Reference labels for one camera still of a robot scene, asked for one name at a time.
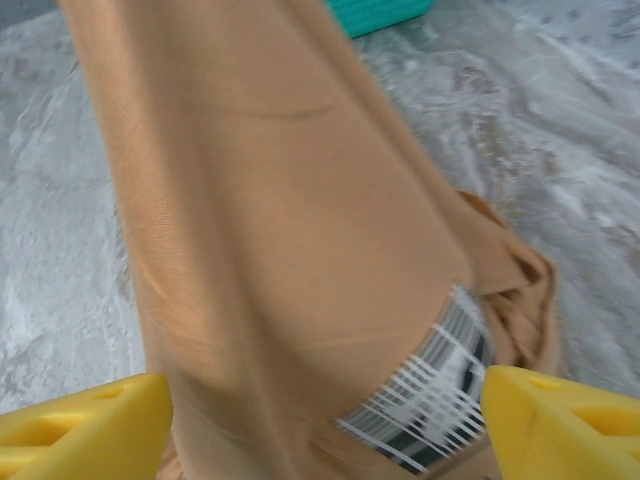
marble floor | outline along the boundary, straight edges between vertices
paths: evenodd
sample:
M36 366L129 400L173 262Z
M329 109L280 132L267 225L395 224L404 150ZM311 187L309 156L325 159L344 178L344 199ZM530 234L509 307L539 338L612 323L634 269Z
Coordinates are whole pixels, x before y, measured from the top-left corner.
M356 44L452 183L558 265L567 374L640 396L635 60L524 21L519 3L436 2ZM139 372L143 355L104 149L59 12L0 31L0 66L2 413Z

white striped label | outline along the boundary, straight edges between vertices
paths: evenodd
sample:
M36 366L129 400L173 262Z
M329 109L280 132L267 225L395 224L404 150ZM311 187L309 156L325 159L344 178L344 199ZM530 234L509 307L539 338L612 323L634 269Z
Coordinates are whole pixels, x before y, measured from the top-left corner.
M440 323L389 381L336 426L412 473L480 437L480 393L493 345L468 290L455 286Z

yellow clamp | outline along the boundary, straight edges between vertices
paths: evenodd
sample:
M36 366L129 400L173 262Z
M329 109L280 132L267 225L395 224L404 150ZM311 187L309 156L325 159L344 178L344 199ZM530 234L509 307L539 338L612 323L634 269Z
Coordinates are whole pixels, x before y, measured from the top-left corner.
M138 375L0 416L0 480L152 480L172 407Z
M482 411L504 480L640 479L640 400L496 366Z

cloth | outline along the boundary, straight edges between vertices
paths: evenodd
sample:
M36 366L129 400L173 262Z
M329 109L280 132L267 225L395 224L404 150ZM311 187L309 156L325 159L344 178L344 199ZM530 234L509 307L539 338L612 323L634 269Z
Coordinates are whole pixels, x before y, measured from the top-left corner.
M324 6L61 4L171 388L159 478L498 478L482 374L557 373L553 267L446 182Z

green plastic object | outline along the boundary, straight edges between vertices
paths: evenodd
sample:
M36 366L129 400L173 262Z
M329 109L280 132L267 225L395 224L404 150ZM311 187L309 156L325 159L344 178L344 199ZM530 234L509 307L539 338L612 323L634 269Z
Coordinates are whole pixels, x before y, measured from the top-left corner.
M423 15L433 0L327 0L347 34L359 37Z

